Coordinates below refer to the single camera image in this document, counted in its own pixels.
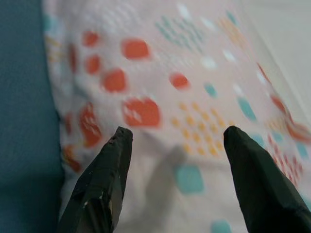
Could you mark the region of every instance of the red dot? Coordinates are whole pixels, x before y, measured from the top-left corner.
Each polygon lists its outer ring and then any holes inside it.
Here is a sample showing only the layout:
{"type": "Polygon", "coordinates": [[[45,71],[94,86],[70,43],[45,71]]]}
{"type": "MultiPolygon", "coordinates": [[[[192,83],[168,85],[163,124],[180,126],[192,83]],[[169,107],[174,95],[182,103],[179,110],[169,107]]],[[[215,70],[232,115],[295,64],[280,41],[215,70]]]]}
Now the red dot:
{"type": "Polygon", "coordinates": [[[102,87],[108,92],[122,92],[126,90],[126,75],[120,68],[113,69],[103,77],[102,87]]]}
{"type": "Polygon", "coordinates": [[[69,45],[69,65],[73,73],[77,70],[77,51],[73,44],[69,45]]]}
{"type": "Polygon", "coordinates": [[[190,87],[188,79],[181,73],[172,74],[170,76],[170,82],[177,90],[184,90],[190,87]]]}
{"type": "Polygon", "coordinates": [[[124,55],[129,60],[139,60],[150,57],[150,51],[148,44],[137,38],[128,38],[122,41],[121,50],[124,55]]]}
{"type": "Polygon", "coordinates": [[[82,35],[82,43],[87,47],[94,47],[99,41],[99,35],[95,32],[86,31],[82,35]]]}
{"type": "Polygon", "coordinates": [[[101,59],[98,55],[92,55],[85,60],[85,69],[89,74],[96,74],[100,71],[101,59]]]}

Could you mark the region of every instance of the teal surface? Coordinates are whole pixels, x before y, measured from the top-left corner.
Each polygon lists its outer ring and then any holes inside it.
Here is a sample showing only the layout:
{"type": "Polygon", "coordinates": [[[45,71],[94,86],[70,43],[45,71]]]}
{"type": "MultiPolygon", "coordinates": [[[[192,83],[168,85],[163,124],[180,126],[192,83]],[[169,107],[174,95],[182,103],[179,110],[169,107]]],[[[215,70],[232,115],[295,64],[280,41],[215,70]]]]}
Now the teal surface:
{"type": "Polygon", "coordinates": [[[214,221],[210,227],[211,233],[231,233],[231,227],[226,220],[214,221]]]}
{"type": "Polygon", "coordinates": [[[179,166],[175,169],[175,180],[180,192],[184,195],[198,194],[204,191],[200,169],[195,166],[179,166]]]}
{"type": "Polygon", "coordinates": [[[0,0],[0,232],[54,233],[63,181],[41,2],[0,0]]]}
{"type": "Polygon", "coordinates": [[[217,97],[217,92],[212,84],[205,84],[205,90],[212,98],[217,97]]]}
{"type": "Polygon", "coordinates": [[[305,144],[303,144],[301,142],[296,142],[296,147],[297,147],[297,150],[298,150],[301,158],[303,158],[303,159],[308,159],[309,158],[309,155],[308,155],[307,148],[306,148],[305,144]]]}
{"type": "Polygon", "coordinates": [[[244,113],[244,115],[252,122],[257,121],[257,118],[253,112],[253,109],[252,109],[251,105],[249,104],[249,102],[247,101],[247,99],[245,99],[243,97],[239,97],[238,102],[239,102],[239,106],[240,106],[242,112],[244,113]]]}

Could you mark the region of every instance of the orange dot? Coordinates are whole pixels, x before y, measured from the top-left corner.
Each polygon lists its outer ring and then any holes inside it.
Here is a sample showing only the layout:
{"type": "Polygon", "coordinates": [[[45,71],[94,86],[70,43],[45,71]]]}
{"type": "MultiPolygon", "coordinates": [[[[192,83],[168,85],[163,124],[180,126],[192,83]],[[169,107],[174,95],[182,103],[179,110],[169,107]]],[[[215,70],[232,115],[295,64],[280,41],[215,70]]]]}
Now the orange dot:
{"type": "Polygon", "coordinates": [[[205,126],[205,124],[203,122],[200,122],[198,127],[199,127],[200,131],[204,131],[206,129],[206,126],[205,126]]]}
{"type": "Polygon", "coordinates": [[[198,133],[193,133],[193,139],[196,141],[196,142],[200,142],[201,141],[201,137],[198,133]]]}
{"type": "Polygon", "coordinates": [[[213,141],[212,137],[210,135],[206,135],[205,136],[205,140],[208,142],[208,143],[211,143],[213,141]]]}
{"type": "Polygon", "coordinates": [[[218,131],[215,124],[211,124],[211,125],[210,125],[210,130],[211,130],[213,133],[217,133],[217,131],[218,131]]]}
{"type": "Polygon", "coordinates": [[[209,153],[211,153],[211,155],[213,155],[215,157],[217,156],[217,151],[213,146],[209,147],[209,153]]]}
{"type": "Polygon", "coordinates": [[[89,74],[96,74],[100,71],[101,59],[98,55],[92,55],[85,61],[85,69],[89,74]]]}
{"type": "Polygon", "coordinates": [[[102,87],[108,92],[122,92],[126,90],[126,75],[122,69],[113,69],[104,75],[102,87]]]}
{"type": "Polygon", "coordinates": [[[218,150],[223,150],[223,144],[220,141],[216,142],[216,147],[218,150]]]}
{"type": "Polygon", "coordinates": [[[190,133],[189,133],[189,131],[188,130],[186,130],[186,129],[183,129],[183,136],[185,137],[185,138],[187,138],[187,139],[189,139],[190,138],[190,133]]]}
{"type": "Polygon", "coordinates": [[[172,74],[170,76],[170,82],[177,90],[182,90],[190,86],[188,79],[180,73],[172,74]]]}
{"type": "Polygon", "coordinates": [[[195,111],[200,111],[200,107],[199,107],[199,105],[198,105],[196,102],[193,102],[193,103],[192,103],[192,107],[193,107],[193,109],[194,109],[195,111]]]}
{"type": "Polygon", "coordinates": [[[175,127],[179,127],[179,121],[177,118],[173,117],[171,119],[171,124],[174,125],[175,127]]]}
{"type": "Polygon", "coordinates": [[[198,152],[199,152],[200,155],[205,155],[205,151],[204,151],[204,149],[202,147],[198,148],[198,152]]]}
{"type": "Polygon", "coordinates": [[[94,47],[99,41],[99,35],[95,32],[86,31],[82,35],[82,43],[87,47],[94,47]]]}
{"type": "Polygon", "coordinates": [[[205,120],[205,121],[208,121],[209,120],[209,115],[207,113],[202,113],[202,118],[205,120]]]}
{"type": "Polygon", "coordinates": [[[145,59],[150,57],[148,44],[141,39],[129,38],[121,43],[122,53],[129,60],[145,59]]]}
{"type": "Polygon", "coordinates": [[[185,152],[187,152],[188,154],[191,153],[191,147],[188,144],[184,144],[183,148],[184,148],[185,152]]]}
{"type": "Polygon", "coordinates": [[[181,109],[181,110],[183,110],[183,111],[187,111],[188,109],[187,109],[187,106],[184,104],[184,103],[180,103],[179,104],[179,108],[181,109]]]}
{"type": "Polygon", "coordinates": [[[75,73],[77,71],[77,51],[73,44],[69,45],[69,65],[71,71],[75,73]]]}

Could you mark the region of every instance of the pillowcase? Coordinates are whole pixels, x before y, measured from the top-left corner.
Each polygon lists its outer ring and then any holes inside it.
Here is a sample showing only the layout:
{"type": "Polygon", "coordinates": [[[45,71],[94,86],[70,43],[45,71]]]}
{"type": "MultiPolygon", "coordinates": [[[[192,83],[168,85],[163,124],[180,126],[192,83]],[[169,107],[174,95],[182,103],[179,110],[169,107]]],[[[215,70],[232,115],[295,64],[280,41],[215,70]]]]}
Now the pillowcase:
{"type": "Polygon", "coordinates": [[[229,125],[311,195],[311,135],[275,93],[237,6],[45,0],[66,171],[62,210],[118,126],[134,141],[116,232],[246,232],[223,147],[229,125]]]}

